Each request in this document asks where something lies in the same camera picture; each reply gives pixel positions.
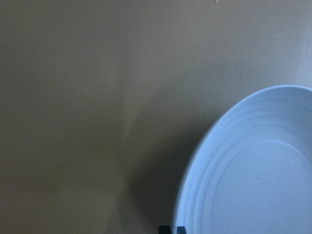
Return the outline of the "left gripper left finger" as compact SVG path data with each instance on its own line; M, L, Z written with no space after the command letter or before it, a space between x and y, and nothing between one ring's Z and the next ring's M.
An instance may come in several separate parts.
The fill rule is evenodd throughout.
M159 226L159 234L171 234L170 226Z

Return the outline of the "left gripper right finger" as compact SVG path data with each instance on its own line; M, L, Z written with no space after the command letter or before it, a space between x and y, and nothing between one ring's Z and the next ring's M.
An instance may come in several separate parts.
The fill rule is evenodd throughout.
M176 234L187 234L186 228L184 226L177 226Z

